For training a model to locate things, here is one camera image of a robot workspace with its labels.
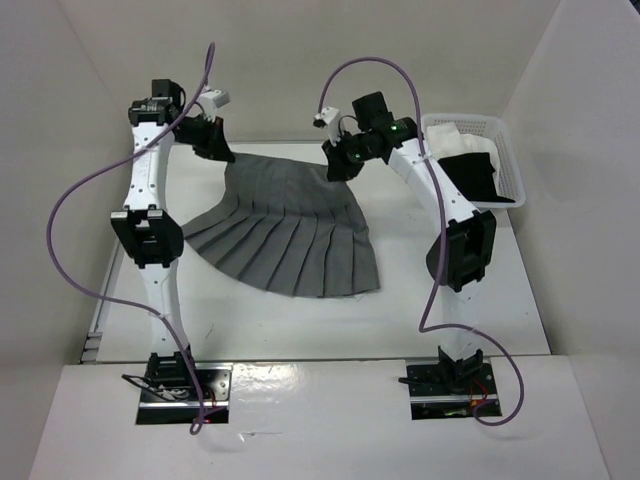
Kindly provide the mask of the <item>grey skirt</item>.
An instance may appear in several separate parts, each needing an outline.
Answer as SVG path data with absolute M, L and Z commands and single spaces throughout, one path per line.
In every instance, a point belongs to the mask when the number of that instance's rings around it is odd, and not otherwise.
M 208 264 L 262 291 L 329 299 L 381 287 L 366 218 L 323 165 L 237 153 L 221 200 L 182 231 Z

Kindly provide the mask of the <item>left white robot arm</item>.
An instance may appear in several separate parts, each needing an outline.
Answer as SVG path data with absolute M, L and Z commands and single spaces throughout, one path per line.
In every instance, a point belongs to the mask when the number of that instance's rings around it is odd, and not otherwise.
M 199 375 L 180 314 L 177 289 L 179 258 L 185 239 L 166 207 L 169 154 L 176 143 L 188 145 L 208 160 L 235 161 L 218 110 L 229 94 L 206 86 L 192 101 L 169 79 L 152 82 L 151 96 L 134 101 L 128 118 L 134 137 L 131 182 L 123 207 L 111 213 L 111 226 L 126 254 L 138 267 L 154 328 L 146 377 L 180 400 L 198 390 Z

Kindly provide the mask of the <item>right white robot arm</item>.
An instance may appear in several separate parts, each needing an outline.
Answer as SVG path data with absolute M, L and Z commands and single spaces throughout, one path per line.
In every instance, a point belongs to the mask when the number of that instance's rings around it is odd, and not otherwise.
M 464 197 L 431 154 L 415 120 L 395 118 L 381 92 L 356 99 L 352 107 L 356 134 L 343 131 L 336 108 L 320 104 L 314 116 L 314 126 L 327 131 L 322 150 L 329 180 L 351 180 L 367 161 L 380 159 L 405 182 L 432 213 L 438 233 L 425 259 L 433 280 L 425 308 L 432 309 L 439 289 L 445 288 L 451 294 L 445 305 L 459 311 L 472 300 L 491 262 L 495 216 Z

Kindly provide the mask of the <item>white skirt in basket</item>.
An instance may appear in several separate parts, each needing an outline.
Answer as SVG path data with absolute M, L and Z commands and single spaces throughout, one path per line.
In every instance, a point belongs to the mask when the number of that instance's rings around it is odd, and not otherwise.
M 492 140 L 473 134 L 461 134 L 453 122 L 448 122 L 428 126 L 426 141 L 437 160 L 467 153 L 488 153 L 494 169 L 494 180 L 498 180 L 501 164 L 497 146 Z

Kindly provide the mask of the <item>black folded skirt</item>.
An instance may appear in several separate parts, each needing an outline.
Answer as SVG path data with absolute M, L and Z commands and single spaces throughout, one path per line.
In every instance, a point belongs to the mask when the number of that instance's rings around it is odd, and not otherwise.
M 438 160 L 440 167 L 462 195 L 472 202 L 514 203 L 500 196 L 494 181 L 495 168 L 488 152 L 471 152 Z

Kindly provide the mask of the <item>white plastic basket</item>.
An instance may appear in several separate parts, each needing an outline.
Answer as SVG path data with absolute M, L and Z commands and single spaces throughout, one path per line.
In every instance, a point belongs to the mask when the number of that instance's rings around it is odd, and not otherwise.
M 421 126 L 454 123 L 461 134 L 473 134 L 492 140 L 499 158 L 497 194 L 507 198 L 500 202 L 475 202 L 478 209 L 513 209 L 526 201 L 526 193 L 518 161 L 504 121 L 498 117 L 467 113 L 427 113 Z

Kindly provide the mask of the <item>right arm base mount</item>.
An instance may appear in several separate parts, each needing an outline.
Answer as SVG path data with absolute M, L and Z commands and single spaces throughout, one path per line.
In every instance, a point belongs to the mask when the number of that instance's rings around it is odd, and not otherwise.
M 444 370 L 435 359 L 406 363 L 406 373 L 398 379 L 408 388 L 413 420 L 472 418 L 479 408 L 480 417 L 500 417 L 498 391 L 491 363 L 457 386 L 448 386 Z

